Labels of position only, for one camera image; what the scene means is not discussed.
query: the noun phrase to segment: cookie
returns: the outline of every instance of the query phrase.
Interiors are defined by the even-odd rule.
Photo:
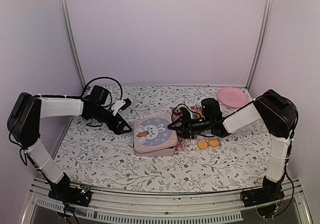
[[[220,145],[220,141],[218,139],[209,140],[209,145],[212,148],[217,148]]]
[[[208,142],[206,142],[205,140],[198,141],[198,148],[201,149],[201,150],[207,149],[208,148]]]

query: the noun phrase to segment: white rabbit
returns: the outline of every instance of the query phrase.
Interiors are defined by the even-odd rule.
[[[136,129],[136,137],[141,144],[144,144],[147,140],[156,139],[159,133],[163,133],[166,131],[164,124],[159,125],[140,125]]]

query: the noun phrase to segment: white wall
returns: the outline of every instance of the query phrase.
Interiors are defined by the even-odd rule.
[[[254,97],[272,88],[291,99],[300,120],[289,165],[320,223],[320,0],[273,0]]]
[[[67,0],[86,81],[245,86],[265,0]]]
[[[80,93],[59,0],[0,0],[0,223],[17,224],[34,170],[8,141],[7,118],[20,92]],[[41,122],[52,151],[65,118]]]

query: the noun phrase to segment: plate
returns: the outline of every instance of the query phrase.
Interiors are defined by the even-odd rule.
[[[231,108],[242,108],[249,101],[246,94],[238,88],[225,87],[218,92],[219,100]]]

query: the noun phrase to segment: floral pattern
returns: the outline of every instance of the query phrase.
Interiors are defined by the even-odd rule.
[[[114,100],[119,89],[108,87]],[[217,87],[127,86],[123,96],[132,105],[121,116],[133,126],[137,119],[170,112],[179,103],[200,104],[217,98]],[[234,109],[220,105],[226,116]],[[105,124],[87,126],[75,117],[59,147],[55,161],[73,182],[113,189],[191,193],[230,191],[260,186],[266,174],[270,136],[263,121],[220,138],[220,146],[200,150],[196,139],[179,139],[183,148],[171,157],[138,157],[133,133],[115,135]]]

